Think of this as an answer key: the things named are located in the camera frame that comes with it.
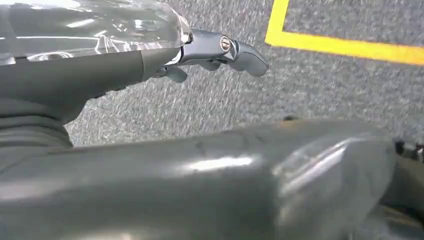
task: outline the metal bolt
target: metal bolt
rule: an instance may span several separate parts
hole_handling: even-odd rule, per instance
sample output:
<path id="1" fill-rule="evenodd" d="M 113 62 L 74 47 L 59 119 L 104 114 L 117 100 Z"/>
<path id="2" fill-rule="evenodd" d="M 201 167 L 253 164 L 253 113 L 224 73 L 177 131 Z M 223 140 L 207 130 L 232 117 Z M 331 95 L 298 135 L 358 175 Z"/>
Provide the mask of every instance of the metal bolt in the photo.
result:
<path id="1" fill-rule="evenodd" d="M 228 52 L 231 47 L 231 41 L 227 36 L 222 36 L 220 39 L 220 46 L 224 52 Z"/>

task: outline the gray carpet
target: gray carpet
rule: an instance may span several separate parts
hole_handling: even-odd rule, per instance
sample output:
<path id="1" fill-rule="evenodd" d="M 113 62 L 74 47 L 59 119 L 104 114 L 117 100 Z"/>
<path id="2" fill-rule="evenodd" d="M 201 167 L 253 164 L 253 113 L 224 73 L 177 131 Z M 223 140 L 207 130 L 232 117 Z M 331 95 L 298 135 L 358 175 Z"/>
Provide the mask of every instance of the gray carpet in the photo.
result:
<path id="1" fill-rule="evenodd" d="M 235 126 L 333 117 L 418 138 L 424 68 L 264 43 L 271 0 L 168 0 L 198 29 L 224 32 L 269 60 L 262 78 L 188 68 L 183 84 L 154 79 L 91 100 L 69 124 L 76 145 L 186 137 Z M 285 30 L 408 45 L 424 43 L 420 0 L 291 0 Z"/>

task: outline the robotic hand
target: robotic hand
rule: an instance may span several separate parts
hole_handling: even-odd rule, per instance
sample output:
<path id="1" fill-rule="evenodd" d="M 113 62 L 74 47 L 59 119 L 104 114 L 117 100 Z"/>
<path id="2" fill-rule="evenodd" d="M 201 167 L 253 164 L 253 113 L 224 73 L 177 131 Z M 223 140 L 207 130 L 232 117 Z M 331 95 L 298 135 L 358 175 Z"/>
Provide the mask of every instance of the robotic hand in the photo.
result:
<path id="1" fill-rule="evenodd" d="M 252 46 L 221 33 L 191 30 L 164 3 L 64 4 L 1 3 L 0 116 L 31 112 L 66 124 L 87 100 L 109 91 L 150 78 L 183 82 L 187 74 L 180 66 L 213 71 L 228 64 L 255 77 L 268 69 Z"/>
<path id="2" fill-rule="evenodd" d="M 254 77 L 263 76 L 269 67 L 265 58 L 249 44 L 232 40 L 221 33 L 193 30 L 188 43 L 154 77 L 168 77 L 182 83 L 188 76 L 179 66 L 199 65 L 215 71 L 221 64 L 228 64 L 239 72 L 246 71 Z"/>

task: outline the yellow floor marking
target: yellow floor marking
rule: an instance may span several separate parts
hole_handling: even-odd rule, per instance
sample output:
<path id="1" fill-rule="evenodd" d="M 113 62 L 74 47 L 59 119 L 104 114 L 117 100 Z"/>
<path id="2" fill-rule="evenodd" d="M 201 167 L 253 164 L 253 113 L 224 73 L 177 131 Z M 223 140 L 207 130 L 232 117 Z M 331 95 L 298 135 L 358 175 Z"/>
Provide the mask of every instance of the yellow floor marking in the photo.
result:
<path id="1" fill-rule="evenodd" d="M 289 0 L 274 0 L 265 42 L 274 47 L 424 65 L 424 47 L 348 40 L 283 31 Z"/>

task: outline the clear plastic shell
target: clear plastic shell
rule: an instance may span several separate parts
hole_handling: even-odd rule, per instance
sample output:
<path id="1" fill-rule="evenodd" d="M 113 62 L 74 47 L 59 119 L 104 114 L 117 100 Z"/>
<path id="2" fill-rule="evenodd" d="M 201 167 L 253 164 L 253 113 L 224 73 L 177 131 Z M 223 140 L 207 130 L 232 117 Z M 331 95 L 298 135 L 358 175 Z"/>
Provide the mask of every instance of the clear plastic shell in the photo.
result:
<path id="1" fill-rule="evenodd" d="M 2 0 L 0 65 L 181 47 L 190 27 L 153 0 Z"/>

